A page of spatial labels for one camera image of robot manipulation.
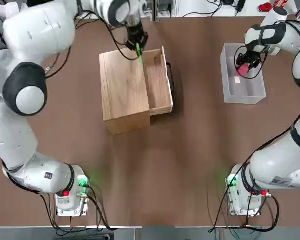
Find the transparent bin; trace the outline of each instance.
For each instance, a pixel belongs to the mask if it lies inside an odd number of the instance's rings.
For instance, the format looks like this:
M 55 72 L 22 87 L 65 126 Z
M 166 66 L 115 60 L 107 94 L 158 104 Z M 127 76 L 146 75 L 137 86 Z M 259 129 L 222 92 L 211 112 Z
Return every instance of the transparent bin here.
M 262 70 L 254 79 L 241 77 L 235 68 L 234 57 L 237 49 L 242 43 L 225 43 L 223 46 L 221 61 L 221 73 L 223 83 L 224 102 L 229 104 L 256 104 L 266 97 L 266 88 Z M 247 49 L 241 48 L 236 54 L 245 53 Z M 253 78 L 260 70 L 261 64 L 257 68 L 249 71 L 245 77 Z

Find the gray floor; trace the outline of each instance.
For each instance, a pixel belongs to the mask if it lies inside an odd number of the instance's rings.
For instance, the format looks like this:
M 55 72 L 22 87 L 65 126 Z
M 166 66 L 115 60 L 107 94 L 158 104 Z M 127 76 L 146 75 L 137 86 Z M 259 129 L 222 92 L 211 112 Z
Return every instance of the gray floor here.
M 114 232 L 115 240 L 214 240 L 215 234 L 208 233 L 209 228 L 174 228 L 164 226 L 144 227 L 143 229 L 120 229 Z M 254 240 L 258 236 L 257 233 L 248 234 L 249 232 L 238 232 L 238 237 L 234 238 L 229 230 L 224 230 L 222 239 L 233 240 Z M 96 237 L 89 237 L 91 234 L 72 234 L 63 237 L 63 239 L 89 239 L 93 240 Z M 56 240 L 62 239 L 56 235 L 51 228 L 0 228 L 0 240 Z M 259 240 L 293 240 L 300 239 L 300 228 L 277 227 L 272 232 L 262 233 Z

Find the brown tabletop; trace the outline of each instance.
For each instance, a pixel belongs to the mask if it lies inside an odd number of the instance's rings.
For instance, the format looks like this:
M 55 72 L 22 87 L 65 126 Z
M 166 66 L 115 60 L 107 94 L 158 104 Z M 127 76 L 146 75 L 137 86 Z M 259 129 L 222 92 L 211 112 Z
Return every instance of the brown tabletop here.
M 214 220 L 219 207 L 217 188 L 222 197 L 232 167 L 285 130 L 300 113 L 300 90 L 291 74 L 294 57 L 286 52 L 270 56 L 263 68 L 264 100 L 256 105 L 224 103 L 223 45 L 242 43 L 245 31 L 261 21 L 254 17 L 144 21 L 149 33 L 146 49 L 164 46 L 172 65 L 174 109 L 172 114 L 152 117 L 150 128 L 119 136 L 111 136 L 103 122 L 99 69 L 99 54 L 115 50 L 115 45 L 101 22 L 86 25 L 77 32 L 67 65 L 47 81 L 46 108 L 29 118 L 38 150 L 82 166 L 92 183 L 101 187 L 112 226 L 211 226 L 209 214 Z M 125 29 L 115 34 L 123 39 Z M 273 194 L 281 207 L 279 225 L 300 227 L 300 190 Z M 80 221 L 96 225 L 91 206 L 88 217 L 74 219 L 75 225 Z M 231 217 L 230 224 L 240 221 Z M 269 210 L 251 224 L 271 225 Z M 13 186 L 0 162 L 0 226 L 49 225 L 42 200 Z M 218 226 L 224 225 L 221 215 Z

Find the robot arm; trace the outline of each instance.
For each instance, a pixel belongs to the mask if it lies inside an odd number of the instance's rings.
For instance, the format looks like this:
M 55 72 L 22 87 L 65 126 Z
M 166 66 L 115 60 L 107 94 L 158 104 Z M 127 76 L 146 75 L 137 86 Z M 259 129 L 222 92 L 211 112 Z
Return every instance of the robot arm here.
M 246 55 L 271 55 L 275 48 L 295 55 L 292 76 L 300 87 L 300 22 L 286 22 L 287 16 L 283 8 L 275 7 L 261 25 L 252 26 L 245 36 Z M 228 184 L 241 166 L 233 168 Z M 232 215 L 253 216 L 261 206 L 263 190 L 300 188 L 300 119 L 279 140 L 256 151 L 234 182 L 229 188 Z
M 56 205 L 63 216 L 80 216 L 83 212 L 85 199 L 78 194 L 88 182 L 81 167 L 37 152 L 38 140 L 25 117 L 38 114 L 48 99 L 41 64 L 72 45 L 74 19 L 83 11 L 96 13 L 114 27 L 126 24 L 127 47 L 135 50 L 139 44 L 143 49 L 148 35 L 143 31 L 139 9 L 139 0 L 55 0 L 24 7 L 21 12 L 10 11 L 8 4 L 0 6 L 1 16 L 7 17 L 3 24 L 7 47 L 0 48 L 3 172 L 29 190 L 56 194 Z

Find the wooden box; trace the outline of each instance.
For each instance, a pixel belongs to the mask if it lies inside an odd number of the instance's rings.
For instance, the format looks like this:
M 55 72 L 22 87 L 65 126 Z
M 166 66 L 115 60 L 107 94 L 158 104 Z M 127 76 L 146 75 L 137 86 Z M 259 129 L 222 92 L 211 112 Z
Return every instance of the wooden box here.
M 135 52 L 125 48 L 128 58 Z M 171 113 L 173 100 L 164 49 L 145 51 L 143 64 L 119 51 L 100 54 L 103 120 L 112 134 L 150 126 L 150 116 Z

